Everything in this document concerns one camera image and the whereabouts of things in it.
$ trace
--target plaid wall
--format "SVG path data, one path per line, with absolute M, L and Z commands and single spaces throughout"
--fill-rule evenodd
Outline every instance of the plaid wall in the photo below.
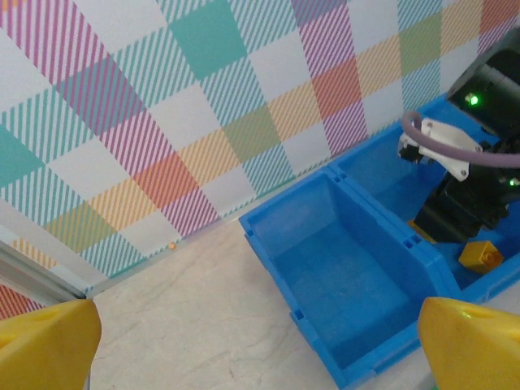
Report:
M 0 229 L 89 288 L 443 93 L 519 0 L 3 0 Z
M 0 321 L 38 310 L 42 307 L 44 307 L 42 304 L 0 283 Z

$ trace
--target blue plastic bin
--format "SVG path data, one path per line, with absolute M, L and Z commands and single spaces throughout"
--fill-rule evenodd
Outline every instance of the blue plastic bin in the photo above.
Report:
M 422 115 L 463 128 L 475 140 L 496 141 L 480 126 L 443 98 L 421 109 Z M 415 165 L 397 156 L 397 142 L 402 134 L 396 123 L 330 164 L 340 175 L 376 208 L 389 210 L 391 220 L 407 229 L 430 191 L 441 181 L 445 170 L 439 164 Z M 459 297 L 482 303 L 502 292 L 520 278 L 520 204 L 509 208 L 510 216 L 492 232 L 482 231 L 473 241 L 490 240 L 505 256 L 505 263 L 481 276 L 464 268 L 458 258 L 464 245 L 432 245 L 434 255 L 441 254 L 461 290 Z
M 494 141 L 444 97 L 420 111 Z M 432 245 L 408 226 L 444 169 L 400 159 L 401 134 L 393 124 L 240 218 L 292 319 L 342 389 L 419 346 L 425 297 L 481 303 L 520 279 L 520 204 L 475 238 L 505 256 L 486 275 L 458 262 L 463 245 Z
M 450 295 L 427 243 L 392 226 L 329 168 L 240 222 L 339 388 L 416 349 L 424 298 Z

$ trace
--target white floor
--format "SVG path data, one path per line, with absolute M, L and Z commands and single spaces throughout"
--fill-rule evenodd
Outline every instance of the white floor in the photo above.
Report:
M 238 222 L 95 299 L 92 390 L 334 390 Z M 520 284 L 491 306 L 520 314 Z M 430 389 L 419 350 L 362 389 Z

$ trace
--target bin compartment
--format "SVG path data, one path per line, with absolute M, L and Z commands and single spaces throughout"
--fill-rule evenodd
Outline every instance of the bin compartment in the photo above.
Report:
M 340 387 L 418 346 L 424 298 L 447 295 L 426 242 L 395 229 L 329 168 L 240 222 Z
M 484 133 L 476 122 L 442 98 L 422 109 L 422 115 L 462 128 L 477 141 L 496 142 L 496 138 Z M 397 143 L 401 134 L 401 126 L 396 123 L 350 153 L 339 157 L 331 163 L 331 168 L 338 175 L 346 177 L 345 180 L 359 193 L 369 199 L 373 198 L 377 205 L 391 211 L 404 225 L 418 213 L 430 191 L 442 180 L 445 170 L 438 163 L 416 165 L 399 158 Z M 489 240 L 504 254 L 506 262 L 509 259 L 516 262 L 515 255 L 520 251 L 520 204 L 512 204 L 509 212 L 510 216 L 503 219 L 497 229 L 492 232 L 481 231 L 473 241 Z M 433 246 L 444 257 L 463 291 L 463 297 L 482 301 L 503 289 L 496 288 L 501 282 L 492 276 L 493 273 L 482 276 L 459 263 L 458 258 L 464 245 L 443 243 Z M 493 294 L 486 294 L 483 290 L 479 294 L 471 290 L 471 295 L 465 295 L 464 291 L 481 278 L 487 280 L 486 284 L 495 285 Z

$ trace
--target purple cable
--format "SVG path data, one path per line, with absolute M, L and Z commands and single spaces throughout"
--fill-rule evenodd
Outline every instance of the purple cable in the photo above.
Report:
M 454 148 L 423 134 L 421 124 L 421 115 L 417 111 L 407 112 L 401 119 L 405 134 L 432 152 L 483 167 L 520 168 L 520 154 L 487 153 Z

